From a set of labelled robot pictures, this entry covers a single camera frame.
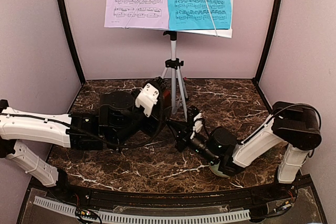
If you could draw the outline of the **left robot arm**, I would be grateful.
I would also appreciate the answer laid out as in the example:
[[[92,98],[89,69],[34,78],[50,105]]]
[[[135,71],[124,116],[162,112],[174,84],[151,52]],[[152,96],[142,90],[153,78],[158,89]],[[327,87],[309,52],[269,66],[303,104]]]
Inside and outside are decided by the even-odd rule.
[[[147,81],[132,92],[100,96],[98,113],[36,114],[11,108],[1,101],[1,158],[16,163],[63,201],[74,197],[67,173],[47,164],[25,140],[80,151],[131,148],[127,140],[143,132],[151,140],[163,129],[171,111],[171,93],[164,79]]]

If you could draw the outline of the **dark red wooden metronome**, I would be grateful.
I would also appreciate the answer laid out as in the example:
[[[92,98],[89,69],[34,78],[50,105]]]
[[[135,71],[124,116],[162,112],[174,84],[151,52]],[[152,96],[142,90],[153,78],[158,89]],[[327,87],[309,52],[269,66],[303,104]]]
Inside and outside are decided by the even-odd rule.
[[[163,108],[164,109],[170,108],[171,107],[171,100],[172,100],[170,91],[168,89],[164,89],[162,91],[162,95],[163,95],[163,99],[162,99]]]

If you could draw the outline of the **purple sheet music page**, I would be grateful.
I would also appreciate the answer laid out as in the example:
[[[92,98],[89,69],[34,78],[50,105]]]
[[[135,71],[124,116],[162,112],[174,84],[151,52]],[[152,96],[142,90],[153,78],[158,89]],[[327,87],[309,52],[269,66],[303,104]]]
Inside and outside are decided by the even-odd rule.
[[[167,0],[106,0],[104,27],[167,30]]]

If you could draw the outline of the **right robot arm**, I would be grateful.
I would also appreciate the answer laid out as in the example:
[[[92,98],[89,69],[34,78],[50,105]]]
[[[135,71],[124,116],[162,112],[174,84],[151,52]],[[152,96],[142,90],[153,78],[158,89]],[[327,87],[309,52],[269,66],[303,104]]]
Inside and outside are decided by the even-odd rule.
[[[185,122],[169,120],[167,126],[179,152],[187,147],[194,150],[208,161],[211,171],[219,177],[241,173],[259,156],[286,142],[288,146],[277,169],[277,181],[268,187],[268,195],[273,200],[287,193],[288,184],[293,183],[309,153],[322,141],[321,115],[316,108],[304,103],[276,102],[260,127],[242,141],[222,126],[202,135],[205,119],[195,106],[188,109]]]

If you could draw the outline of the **blue sheet music page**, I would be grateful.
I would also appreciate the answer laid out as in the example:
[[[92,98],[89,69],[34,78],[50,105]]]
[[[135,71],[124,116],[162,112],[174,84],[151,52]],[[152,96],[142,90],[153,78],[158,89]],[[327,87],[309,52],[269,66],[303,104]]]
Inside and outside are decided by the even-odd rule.
[[[231,0],[167,0],[170,30],[230,29]]]

